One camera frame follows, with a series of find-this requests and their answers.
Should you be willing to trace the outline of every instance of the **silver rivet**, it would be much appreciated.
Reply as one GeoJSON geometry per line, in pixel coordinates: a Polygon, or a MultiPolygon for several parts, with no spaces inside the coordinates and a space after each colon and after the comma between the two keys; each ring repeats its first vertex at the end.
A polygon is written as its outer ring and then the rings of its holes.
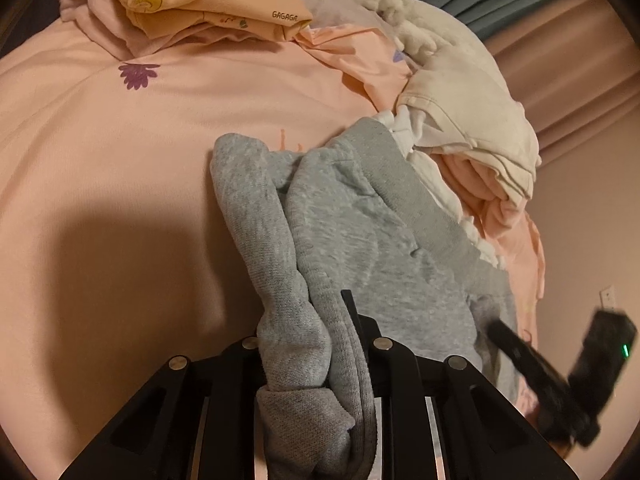
{"type": "Polygon", "coordinates": [[[466,359],[459,355],[454,355],[447,361],[449,366],[454,370],[464,370],[466,368],[466,359]]]}
{"type": "Polygon", "coordinates": [[[394,342],[388,337],[379,337],[373,340],[373,346],[378,350],[389,350],[393,345],[394,342]]]}
{"type": "Polygon", "coordinates": [[[244,341],[242,341],[242,348],[246,350],[255,350],[256,348],[258,348],[258,338],[247,337],[244,341]]]}
{"type": "Polygon", "coordinates": [[[184,355],[177,355],[169,361],[169,368],[171,368],[171,370],[182,370],[188,362],[184,355]]]}

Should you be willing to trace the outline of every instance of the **white stuffed toy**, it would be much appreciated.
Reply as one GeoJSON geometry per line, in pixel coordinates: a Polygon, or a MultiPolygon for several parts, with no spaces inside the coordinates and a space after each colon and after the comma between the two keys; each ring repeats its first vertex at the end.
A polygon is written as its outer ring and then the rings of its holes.
{"type": "Polygon", "coordinates": [[[494,58],[478,37],[443,10],[420,0],[355,1],[378,13],[394,28],[398,49],[407,53],[416,63],[427,63],[428,57],[441,46],[455,46],[489,74],[499,75],[494,58]]]}

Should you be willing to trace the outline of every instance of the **pink bedsheet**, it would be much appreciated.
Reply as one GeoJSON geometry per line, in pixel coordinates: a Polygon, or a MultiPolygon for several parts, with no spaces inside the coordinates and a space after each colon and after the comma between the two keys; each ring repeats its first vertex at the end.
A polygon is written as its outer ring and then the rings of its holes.
{"type": "Polygon", "coordinates": [[[227,132],[307,150],[391,108],[406,64],[345,27],[326,51],[220,41],[127,64],[55,22],[0,60],[0,425],[37,478],[57,479],[169,357],[253,331],[209,150],[227,132]]]}

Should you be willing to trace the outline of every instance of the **white cloth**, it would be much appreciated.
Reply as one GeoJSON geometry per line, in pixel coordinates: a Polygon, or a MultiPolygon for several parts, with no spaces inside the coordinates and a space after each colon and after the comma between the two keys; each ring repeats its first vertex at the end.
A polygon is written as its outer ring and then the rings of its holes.
{"type": "Polygon", "coordinates": [[[409,107],[417,146],[434,153],[461,152],[497,174],[509,199],[530,200],[540,165],[538,139],[494,58],[474,33],[446,12],[418,0],[402,0],[405,18],[436,49],[398,99],[409,107]]]}

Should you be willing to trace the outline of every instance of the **cartoon print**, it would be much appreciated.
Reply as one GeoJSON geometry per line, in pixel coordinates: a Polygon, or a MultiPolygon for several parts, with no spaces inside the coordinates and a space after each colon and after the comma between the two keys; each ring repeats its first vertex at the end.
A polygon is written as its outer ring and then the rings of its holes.
{"type": "Polygon", "coordinates": [[[118,70],[121,72],[120,77],[124,78],[127,90],[138,90],[140,87],[146,88],[150,77],[158,77],[158,73],[152,69],[159,67],[160,65],[153,64],[125,63],[118,70]]]}
{"type": "Polygon", "coordinates": [[[162,6],[162,0],[134,0],[137,12],[156,12],[162,6]]]}

